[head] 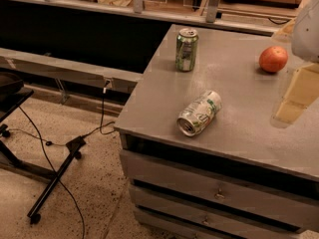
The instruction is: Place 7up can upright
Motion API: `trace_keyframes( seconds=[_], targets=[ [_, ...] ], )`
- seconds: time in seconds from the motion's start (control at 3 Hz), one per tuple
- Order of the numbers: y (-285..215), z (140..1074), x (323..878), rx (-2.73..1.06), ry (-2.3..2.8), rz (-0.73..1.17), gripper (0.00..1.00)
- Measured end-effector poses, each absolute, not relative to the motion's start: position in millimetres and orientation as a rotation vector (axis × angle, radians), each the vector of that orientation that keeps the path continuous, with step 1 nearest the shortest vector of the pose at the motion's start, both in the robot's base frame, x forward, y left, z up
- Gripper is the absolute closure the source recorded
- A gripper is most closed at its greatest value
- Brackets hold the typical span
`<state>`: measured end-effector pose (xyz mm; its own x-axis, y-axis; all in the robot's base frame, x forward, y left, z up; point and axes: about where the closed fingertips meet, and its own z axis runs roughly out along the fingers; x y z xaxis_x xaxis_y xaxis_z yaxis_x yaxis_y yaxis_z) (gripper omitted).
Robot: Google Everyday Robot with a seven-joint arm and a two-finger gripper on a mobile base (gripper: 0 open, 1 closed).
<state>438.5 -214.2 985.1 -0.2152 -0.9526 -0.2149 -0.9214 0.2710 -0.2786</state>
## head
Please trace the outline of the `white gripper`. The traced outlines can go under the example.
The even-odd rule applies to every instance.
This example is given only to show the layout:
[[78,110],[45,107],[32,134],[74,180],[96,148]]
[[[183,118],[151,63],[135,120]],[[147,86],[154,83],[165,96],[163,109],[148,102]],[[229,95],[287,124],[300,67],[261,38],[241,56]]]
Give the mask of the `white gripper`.
[[[319,63],[319,0],[310,0],[296,19],[290,20],[271,37],[290,43],[300,59]],[[294,71],[291,82],[274,117],[294,123],[319,98],[319,64],[309,64]]]

